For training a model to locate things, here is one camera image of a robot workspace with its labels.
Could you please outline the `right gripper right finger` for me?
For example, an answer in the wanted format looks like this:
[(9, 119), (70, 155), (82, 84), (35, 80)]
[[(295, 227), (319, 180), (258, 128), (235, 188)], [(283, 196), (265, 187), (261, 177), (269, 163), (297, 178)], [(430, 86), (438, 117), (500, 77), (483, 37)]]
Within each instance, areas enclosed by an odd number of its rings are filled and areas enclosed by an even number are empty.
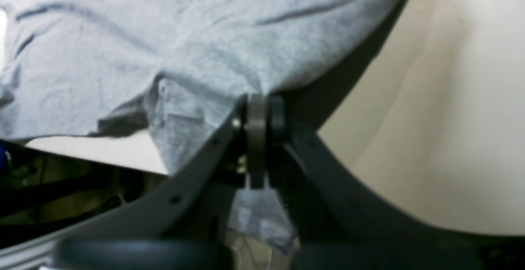
[(523, 270), (524, 236), (440, 229), (352, 175), (315, 131), (269, 99), (270, 182), (298, 231), (294, 270)]

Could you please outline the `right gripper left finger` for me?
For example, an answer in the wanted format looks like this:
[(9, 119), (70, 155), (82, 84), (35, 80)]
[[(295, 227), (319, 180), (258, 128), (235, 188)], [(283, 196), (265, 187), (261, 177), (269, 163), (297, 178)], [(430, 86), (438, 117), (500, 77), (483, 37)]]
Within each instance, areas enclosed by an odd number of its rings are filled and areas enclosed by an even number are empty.
[(1, 251), (2, 270), (233, 270), (224, 244), (248, 98), (180, 171), (131, 204)]

